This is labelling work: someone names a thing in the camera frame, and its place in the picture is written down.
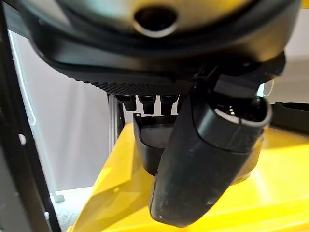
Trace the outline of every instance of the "metal pole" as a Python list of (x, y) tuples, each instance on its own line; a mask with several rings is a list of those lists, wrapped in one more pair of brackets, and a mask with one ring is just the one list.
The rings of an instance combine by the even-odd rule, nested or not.
[(124, 125), (124, 110), (122, 104), (114, 95), (108, 95), (109, 106), (109, 153), (111, 153)]

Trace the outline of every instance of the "white cable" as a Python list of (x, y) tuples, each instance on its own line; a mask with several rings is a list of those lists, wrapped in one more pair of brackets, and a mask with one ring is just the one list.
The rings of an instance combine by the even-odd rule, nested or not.
[(27, 105), (28, 105), (28, 108), (30, 110), (30, 113), (32, 115), (32, 118), (33, 118), (33, 121), (30, 122), (29, 118), (28, 118), (28, 122), (30, 125), (35, 125), (36, 122), (37, 122), (37, 119), (34, 115), (34, 112), (33, 112), (33, 109), (31, 107), (31, 104), (30, 104), (30, 100), (29, 100), (29, 97), (28, 97), (28, 94), (27, 94), (27, 91), (26, 91), (26, 87), (25, 87), (25, 83), (24, 83), (24, 78), (23, 78), (23, 72), (21, 71), (21, 67), (20, 67), (20, 62), (19, 62), (19, 58), (18, 58), (18, 55), (17, 55), (17, 52), (16, 52), (16, 48), (15, 48), (15, 39), (14, 39), (14, 35), (12, 33), (12, 31), (9, 30), (9, 36), (10, 36), (10, 39), (11, 39), (11, 43), (12, 43), (12, 50), (13, 50), (13, 55), (14, 55), (14, 58), (16, 59), (16, 62), (15, 62), (15, 66), (17, 67), (17, 71), (18, 71), (18, 76), (19, 76), (19, 79), (20, 79), (20, 84), (21, 84), (21, 88), (24, 92), (24, 96), (25, 96), (25, 100), (27, 102)]
[(272, 90), (273, 90), (273, 88), (274, 88), (274, 84), (275, 84), (275, 80), (272, 79), (270, 91), (269, 91), (268, 94), (264, 94), (264, 93), (263, 93), (264, 97), (269, 97), (269, 96), (270, 96), (270, 94), (271, 94), (271, 92), (272, 92)]

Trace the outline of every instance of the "yellow plastic base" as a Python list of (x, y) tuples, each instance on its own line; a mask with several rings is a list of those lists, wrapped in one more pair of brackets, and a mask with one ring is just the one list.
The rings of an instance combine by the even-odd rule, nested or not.
[(309, 8), (309, 0), (303, 0), (303, 8)]
[(153, 180), (128, 124), (68, 232), (309, 231), (309, 138), (300, 135), (269, 129), (250, 177), (230, 186), (206, 215), (184, 229), (151, 219)]

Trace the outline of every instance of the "floor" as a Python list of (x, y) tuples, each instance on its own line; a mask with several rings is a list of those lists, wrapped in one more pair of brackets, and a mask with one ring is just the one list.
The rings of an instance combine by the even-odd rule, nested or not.
[(74, 225), (92, 191), (92, 187), (57, 192), (63, 194), (65, 201), (56, 203), (51, 197), (62, 232)]

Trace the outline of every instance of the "white wall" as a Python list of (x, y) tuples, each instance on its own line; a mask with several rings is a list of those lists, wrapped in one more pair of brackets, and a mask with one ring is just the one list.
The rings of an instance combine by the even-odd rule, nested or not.
[[(15, 63), (20, 65), (19, 82), (24, 80), (36, 119), (31, 129), (48, 185), (54, 190), (93, 185), (108, 157), (106, 93), (55, 71), (39, 58), (28, 39), (11, 35)], [(24, 94), (23, 98), (33, 124)]]
[[(309, 9), (302, 9), (296, 28), (286, 47), (287, 64), (281, 77), (275, 79), (268, 100), (273, 102), (309, 103)], [(268, 94), (272, 83), (266, 83)]]

